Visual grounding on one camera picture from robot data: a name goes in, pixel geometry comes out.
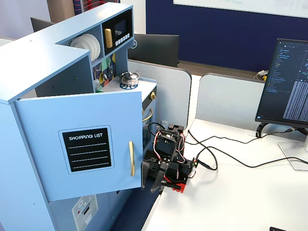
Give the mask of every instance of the black chalkboard label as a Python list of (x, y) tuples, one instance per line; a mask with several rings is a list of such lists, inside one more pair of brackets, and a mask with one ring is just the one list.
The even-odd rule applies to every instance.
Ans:
[(108, 128), (63, 132), (71, 172), (111, 167)]

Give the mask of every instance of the yellow knob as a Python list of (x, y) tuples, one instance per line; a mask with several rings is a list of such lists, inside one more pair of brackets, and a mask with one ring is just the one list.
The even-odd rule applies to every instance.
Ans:
[(154, 91), (151, 93), (150, 98), (151, 98), (151, 100), (155, 100), (155, 99), (156, 99), (156, 95), (155, 95), (155, 92), (154, 92)]

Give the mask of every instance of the monitor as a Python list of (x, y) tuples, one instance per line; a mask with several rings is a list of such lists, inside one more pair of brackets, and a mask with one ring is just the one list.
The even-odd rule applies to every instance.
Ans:
[(37, 18), (30, 18), (30, 19), (31, 19), (32, 28), (34, 32), (38, 32), (39, 30), (45, 29), (55, 24), (55, 23), (47, 22), (47, 21), (40, 20)]
[(135, 34), (137, 47), (128, 58), (153, 64), (178, 67), (179, 35)]
[[(308, 41), (278, 39), (256, 121), (308, 128)], [(308, 159), (308, 139), (278, 145), (287, 157)], [(290, 163), (308, 170), (306, 164)]]

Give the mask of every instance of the desk divider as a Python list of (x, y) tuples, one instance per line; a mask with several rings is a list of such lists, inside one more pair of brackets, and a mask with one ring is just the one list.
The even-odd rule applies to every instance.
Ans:
[(168, 124), (187, 127), (192, 84), (192, 76), (188, 71), (134, 60), (128, 61), (128, 70), (138, 70), (141, 77), (157, 81), (158, 123), (165, 127)]
[[(206, 74), (200, 79), (196, 119), (256, 131), (255, 122), (264, 82), (234, 76)], [(285, 131), (288, 126), (269, 124), (264, 133)], [(277, 136), (305, 141), (299, 132)]]

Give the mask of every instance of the silver pot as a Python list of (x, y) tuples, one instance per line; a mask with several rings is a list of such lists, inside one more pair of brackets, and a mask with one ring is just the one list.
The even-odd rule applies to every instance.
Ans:
[(129, 86), (137, 85), (139, 83), (139, 78), (139, 71), (136, 71), (135, 73), (128, 71), (120, 75), (121, 83)]

